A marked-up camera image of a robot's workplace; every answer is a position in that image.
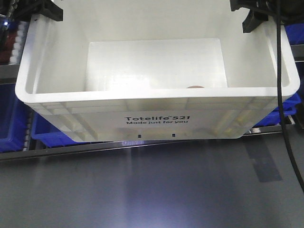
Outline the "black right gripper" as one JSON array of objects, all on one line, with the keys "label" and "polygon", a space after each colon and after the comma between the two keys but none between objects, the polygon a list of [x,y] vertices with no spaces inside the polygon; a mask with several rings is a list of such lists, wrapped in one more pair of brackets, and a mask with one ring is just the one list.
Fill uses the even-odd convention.
[{"label": "black right gripper", "polygon": [[249,9],[247,17],[242,22],[242,29],[243,33],[251,33],[263,22],[268,21],[268,16],[276,17],[278,2],[282,23],[304,22],[303,0],[231,0],[230,7],[231,11]]}]

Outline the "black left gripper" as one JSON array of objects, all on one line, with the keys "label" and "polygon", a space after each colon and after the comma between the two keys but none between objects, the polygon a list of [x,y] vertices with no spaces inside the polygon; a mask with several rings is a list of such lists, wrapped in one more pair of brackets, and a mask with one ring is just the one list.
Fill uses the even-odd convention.
[{"label": "black left gripper", "polygon": [[64,19],[63,9],[51,0],[1,0],[0,1],[0,47],[5,46],[10,24],[41,12],[44,16],[57,22]]}]

